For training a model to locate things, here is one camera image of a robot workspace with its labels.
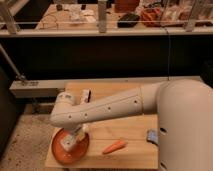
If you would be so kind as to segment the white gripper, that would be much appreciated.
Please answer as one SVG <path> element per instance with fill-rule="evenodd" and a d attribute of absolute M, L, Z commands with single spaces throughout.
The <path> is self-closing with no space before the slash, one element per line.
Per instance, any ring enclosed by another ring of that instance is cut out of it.
<path fill-rule="evenodd" d="M 78 141 L 85 138 L 89 132 L 88 124 L 77 124 L 70 128 L 63 128 L 62 132 L 65 136 L 60 140 L 60 144 L 63 148 L 73 148 Z"/>

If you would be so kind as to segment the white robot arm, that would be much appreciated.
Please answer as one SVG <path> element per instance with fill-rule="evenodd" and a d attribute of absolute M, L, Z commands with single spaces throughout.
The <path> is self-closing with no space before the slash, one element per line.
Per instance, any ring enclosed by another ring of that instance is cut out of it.
<path fill-rule="evenodd" d="M 213 171 L 213 88 L 200 81 L 146 84 L 81 105 L 62 92 L 50 122 L 74 131 L 83 123 L 152 113 L 160 171 Z"/>

